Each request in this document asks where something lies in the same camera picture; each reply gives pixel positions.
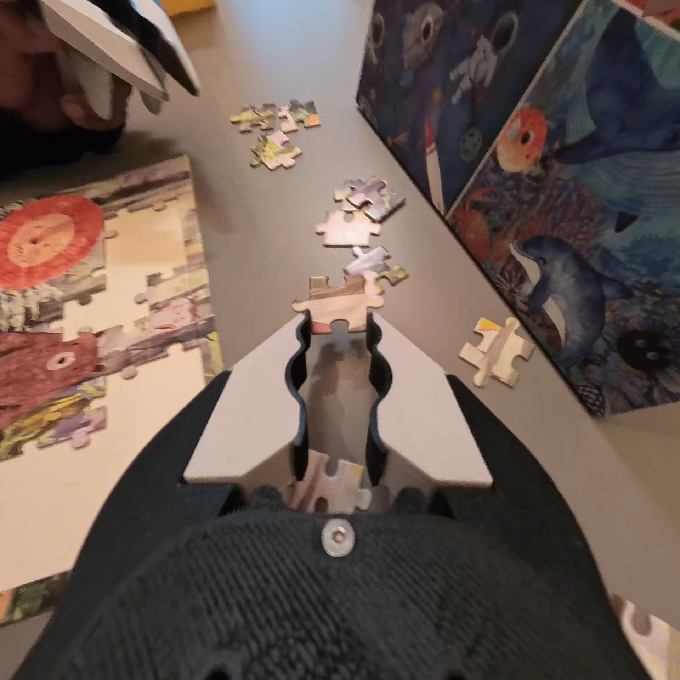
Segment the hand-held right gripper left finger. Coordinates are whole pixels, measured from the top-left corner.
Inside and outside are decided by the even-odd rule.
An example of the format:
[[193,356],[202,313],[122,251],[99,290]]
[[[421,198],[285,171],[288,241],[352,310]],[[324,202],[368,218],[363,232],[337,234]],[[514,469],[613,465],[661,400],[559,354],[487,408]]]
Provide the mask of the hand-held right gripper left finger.
[[311,314],[298,313],[228,371],[183,472],[186,483],[232,483],[244,497],[303,480],[309,464],[307,378]]

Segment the person's left hand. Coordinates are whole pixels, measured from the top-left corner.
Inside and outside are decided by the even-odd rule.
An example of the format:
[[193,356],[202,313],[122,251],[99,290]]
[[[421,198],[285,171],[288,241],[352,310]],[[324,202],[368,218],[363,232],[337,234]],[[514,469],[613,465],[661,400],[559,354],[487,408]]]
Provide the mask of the person's left hand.
[[56,64],[59,47],[40,21],[12,2],[1,2],[1,110],[38,132],[122,127],[131,87],[115,78],[111,118],[99,117],[83,95],[64,89]]

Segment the grey white puzzle piece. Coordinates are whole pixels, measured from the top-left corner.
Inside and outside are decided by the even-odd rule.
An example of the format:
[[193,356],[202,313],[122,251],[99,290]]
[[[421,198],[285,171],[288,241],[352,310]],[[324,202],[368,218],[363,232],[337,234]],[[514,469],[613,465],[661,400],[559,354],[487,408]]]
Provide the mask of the grey white puzzle piece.
[[344,285],[329,285],[328,276],[309,278],[309,296],[292,302],[297,313],[309,312],[313,335],[331,334],[336,321],[347,322],[350,333],[366,330],[368,310],[377,310],[385,303],[384,288],[377,283],[378,275],[367,271],[345,275]]

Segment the jigsaw puzzle board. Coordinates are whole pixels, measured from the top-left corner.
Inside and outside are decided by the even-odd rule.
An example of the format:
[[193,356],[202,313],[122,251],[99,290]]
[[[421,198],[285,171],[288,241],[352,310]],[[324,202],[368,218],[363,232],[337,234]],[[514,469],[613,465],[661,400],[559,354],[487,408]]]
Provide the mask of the jigsaw puzzle board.
[[1,206],[1,627],[55,607],[132,459],[222,368],[185,156]]

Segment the green yellow puzzle piece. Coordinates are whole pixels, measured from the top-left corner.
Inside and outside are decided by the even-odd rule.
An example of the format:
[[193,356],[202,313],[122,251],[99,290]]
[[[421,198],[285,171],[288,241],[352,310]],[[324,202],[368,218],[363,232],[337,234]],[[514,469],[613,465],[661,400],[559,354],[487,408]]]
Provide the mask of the green yellow puzzle piece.
[[262,132],[274,130],[277,119],[277,106],[274,103],[265,103],[257,107],[246,105],[240,113],[232,115],[231,124],[237,125],[240,133],[249,133],[254,129]]

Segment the illustrated puzzle box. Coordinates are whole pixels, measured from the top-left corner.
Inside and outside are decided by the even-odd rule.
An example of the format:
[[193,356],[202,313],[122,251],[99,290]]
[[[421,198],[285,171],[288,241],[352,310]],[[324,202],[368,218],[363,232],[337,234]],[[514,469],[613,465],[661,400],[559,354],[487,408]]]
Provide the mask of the illustrated puzzle box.
[[678,1],[374,1],[356,103],[592,415],[679,402]]

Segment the person's left forearm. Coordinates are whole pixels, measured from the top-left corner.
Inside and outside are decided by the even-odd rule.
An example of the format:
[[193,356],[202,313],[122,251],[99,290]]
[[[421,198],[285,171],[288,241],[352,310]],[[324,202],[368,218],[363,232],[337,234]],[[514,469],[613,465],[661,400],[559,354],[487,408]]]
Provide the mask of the person's left forearm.
[[68,165],[85,154],[110,152],[123,135],[124,125],[109,131],[73,126],[57,132],[31,128],[17,115],[1,111],[1,179],[31,169]]

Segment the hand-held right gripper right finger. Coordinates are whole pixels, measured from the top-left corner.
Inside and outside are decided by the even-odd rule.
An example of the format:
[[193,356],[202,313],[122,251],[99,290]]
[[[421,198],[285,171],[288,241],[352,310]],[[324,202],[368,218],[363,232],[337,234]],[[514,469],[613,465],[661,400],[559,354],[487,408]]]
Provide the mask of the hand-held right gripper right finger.
[[367,314],[371,405],[365,464],[373,487],[489,489],[492,476],[445,370],[377,313]]

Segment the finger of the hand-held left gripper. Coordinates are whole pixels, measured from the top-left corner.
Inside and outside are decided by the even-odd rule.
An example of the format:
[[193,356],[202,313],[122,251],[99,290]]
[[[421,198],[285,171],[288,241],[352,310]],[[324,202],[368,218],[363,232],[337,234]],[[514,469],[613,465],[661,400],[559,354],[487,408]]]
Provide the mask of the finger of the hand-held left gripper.
[[106,12],[89,1],[40,1],[39,12],[61,42],[56,61],[67,92],[83,95],[98,117],[111,120],[119,79],[139,92],[151,114],[160,114],[167,100],[165,70]]
[[200,95],[200,81],[161,1],[117,1],[119,21],[129,29],[138,44],[155,57],[190,95]]

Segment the scattered loose puzzle pieces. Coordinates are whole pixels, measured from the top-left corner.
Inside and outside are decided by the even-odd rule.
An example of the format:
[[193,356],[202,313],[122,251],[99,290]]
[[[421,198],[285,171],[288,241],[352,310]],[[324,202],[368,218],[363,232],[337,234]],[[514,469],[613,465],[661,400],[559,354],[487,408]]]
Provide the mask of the scattered loose puzzle pieces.
[[[297,130],[297,123],[293,120],[297,116],[293,112],[297,104],[291,101],[290,106],[284,106],[278,110],[277,115],[283,118],[281,131],[268,131],[268,137],[262,134],[254,152],[259,153],[264,149],[272,153],[285,149],[285,152],[293,153],[290,158],[283,161],[283,167],[289,168],[294,165],[294,157],[299,155],[300,149],[295,150],[294,144],[288,148],[290,140],[285,136]],[[362,180],[348,180],[341,189],[335,191],[334,200],[342,201],[341,209],[328,211],[324,220],[315,225],[315,232],[324,238],[324,247],[328,248],[352,248],[355,260],[344,269],[344,275],[358,275],[367,271],[377,273],[378,279],[385,277],[393,284],[399,283],[407,276],[401,266],[395,265],[392,269],[389,253],[381,246],[370,251],[364,251],[370,242],[370,235],[378,235],[380,224],[373,222],[364,215],[361,210],[356,210],[345,200],[346,196],[358,186]],[[464,519],[464,512],[475,511],[480,513],[481,496],[485,489],[473,488],[448,488],[435,492],[433,512],[444,514],[459,520]],[[623,599],[617,594],[610,594],[611,608],[617,621],[622,627],[626,639],[633,648],[635,654],[641,660],[646,672],[652,679],[678,679],[679,678],[679,631],[661,619],[648,615],[629,600]]]

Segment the white striped puzzle piece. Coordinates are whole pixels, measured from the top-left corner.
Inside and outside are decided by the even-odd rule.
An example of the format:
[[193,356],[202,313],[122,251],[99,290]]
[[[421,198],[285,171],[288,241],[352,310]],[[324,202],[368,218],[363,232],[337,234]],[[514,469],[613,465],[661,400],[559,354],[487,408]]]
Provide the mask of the white striped puzzle piece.
[[309,451],[307,469],[302,480],[293,478],[285,487],[285,505],[297,512],[311,514],[353,514],[367,511],[371,505],[370,489],[362,487],[364,467],[340,459],[335,473],[328,474],[330,456]]

